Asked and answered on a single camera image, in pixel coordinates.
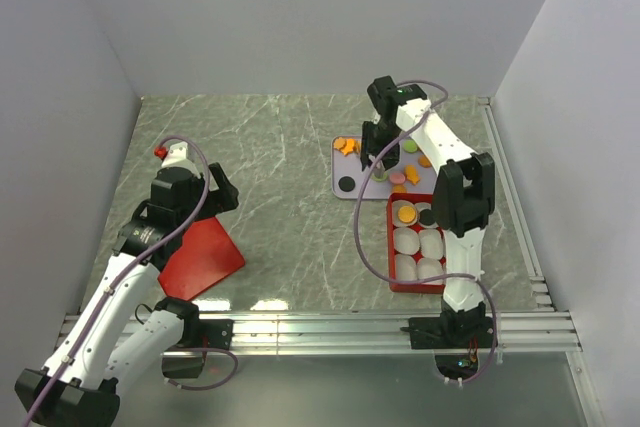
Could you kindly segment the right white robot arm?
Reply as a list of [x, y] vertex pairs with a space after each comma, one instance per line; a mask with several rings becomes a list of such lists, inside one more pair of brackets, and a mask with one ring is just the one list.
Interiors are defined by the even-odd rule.
[[429, 81], [396, 83], [375, 79], [367, 95], [377, 117], [362, 125], [360, 162], [365, 174], [360, 194], [376, 169], [399, 161], [400, 143], [410, 139], [436, 172], [432, 212], [444, 234], [446, 272], [440, 333], [452, 346], [475, 334], [475, 323], [491, 305], [481, 285], [482, 245], [495, 209], [495, 162], [460, 140], [435, 112], [448, 99], [446, 89]]

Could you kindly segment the red cookie tin box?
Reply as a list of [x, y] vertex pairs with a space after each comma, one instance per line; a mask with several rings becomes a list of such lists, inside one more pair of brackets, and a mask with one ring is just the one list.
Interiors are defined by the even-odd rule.
[[397, 211], [403, 205], [431, 209], [431, 194], [392, 193], [386, 207], [388, 275], [396, 293], [441, 295], [445, 281], [444, 234], [440, 227], [424, 228], [417, 221], [404, 225]]

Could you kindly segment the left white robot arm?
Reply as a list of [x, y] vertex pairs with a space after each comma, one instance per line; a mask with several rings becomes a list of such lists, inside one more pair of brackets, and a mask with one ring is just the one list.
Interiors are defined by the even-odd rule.
[[107, 269], [64, 342], [39, 369], [24, 369], [15, 392], [25, 425], [110, 426], [131, 383], [166, 351], [201, 360], [223, 354], [237, 368], [230, 340], [205, 327], [194, 303], [166, 296], [125, 341], [119, 340], [142, 294], [158, 280], [196, 221], [236, 209], [238, 190], [223, 168], [163, 167], [118, 232]]

